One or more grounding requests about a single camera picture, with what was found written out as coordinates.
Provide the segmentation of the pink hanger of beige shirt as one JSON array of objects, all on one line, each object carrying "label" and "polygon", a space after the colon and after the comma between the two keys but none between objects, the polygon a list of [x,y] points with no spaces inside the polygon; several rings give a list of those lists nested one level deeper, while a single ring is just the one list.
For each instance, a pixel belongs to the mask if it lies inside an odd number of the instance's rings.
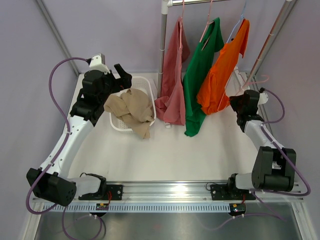
[{"label": "pink hanger of beige shirt", "polygon": [[[261,77],[261,80],[257,80],[256,77],[253,77],[251,80],[248,81],[248,83],[245,83],[245,80],[248,80],[248,77],[245,78],[245,74],[244,76],[242,76],[240,73],[233,73],[231,75],[231,77],[229,78],[226,86],[225,86],[225,89],[224,89],[224,93],[226,95],[226,99],[222,99],[221,101],[222,102],[225,102],[225,104],[223,105],[221,102],[219,103],[219,107],[218,107],[218,111],[222,111],[224,110],[225,108],[227,108],[229,105],[230,105],[230,98],[232,96],[238,96],[240,94],[243,94],[245,90],[249,90],[251,86],[253,85],[258,85],[258,84],[263,84],[265,82],[267,82],[269,79],[270,79],[270,76],[267,75],[267,74],[262,74],[260,77]],[[232,79],[235,79],[237,80],[237,85],[238,85],[238,88],[234,88],[235,89],[235,92],[233,92],[233,95],[230,95],[228,96],[227,93],[231,93],[231,88],[229,87],[229,82],[232,80]]]}]

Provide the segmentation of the beige t shirt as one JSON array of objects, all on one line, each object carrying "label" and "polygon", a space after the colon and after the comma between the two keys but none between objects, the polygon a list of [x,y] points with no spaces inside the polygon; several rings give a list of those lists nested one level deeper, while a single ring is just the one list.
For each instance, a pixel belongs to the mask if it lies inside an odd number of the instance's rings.
[{"label": "beige t shirt", "polygon": [[139,137],[150,138],[150,125],[154,119],[152,102],[140,89],[130,88],[119,96],[111,94],[104,104],[106,112],[114,114]]}]

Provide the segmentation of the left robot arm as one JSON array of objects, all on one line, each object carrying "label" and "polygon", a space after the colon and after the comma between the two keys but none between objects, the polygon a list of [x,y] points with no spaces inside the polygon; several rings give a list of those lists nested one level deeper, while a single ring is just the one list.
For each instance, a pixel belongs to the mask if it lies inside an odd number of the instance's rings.
[{"label": "left robot arm", "polygon": [[65,117],[66,130],[49,157],[37,168],[30,168],[26,178],[30,184],[26,205],[30,196],[47,200],[55,205],[68,206],[74,198],[101,200],[108,194],[105,177],[87,173],[78,178],[69,178],[69,171],[87,135],[94,129],[102,116],[104,104],[111,94],[128,89],[132,85],[132,75],[122,66],[114,65],[119,78],[112,72],[104,73],[91,69],[84,74],[82,87]]}]

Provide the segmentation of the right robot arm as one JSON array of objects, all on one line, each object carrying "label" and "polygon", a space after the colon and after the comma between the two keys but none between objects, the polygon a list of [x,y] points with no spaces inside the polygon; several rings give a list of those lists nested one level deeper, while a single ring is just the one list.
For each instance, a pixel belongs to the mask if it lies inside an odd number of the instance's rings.
[{"label": "right robot arm", "polygon": [[232,174],[227,181],[226,193],[230,198],[239,198],[244,191],[263,190],[288,193],[293,189],[297,154],[285,148],[265,128],[266,121],[258,113],[262,94],[245,90],[231,96],[229,103],[237,116],[237,125],[253,142],[257,156],[250,173]]}]

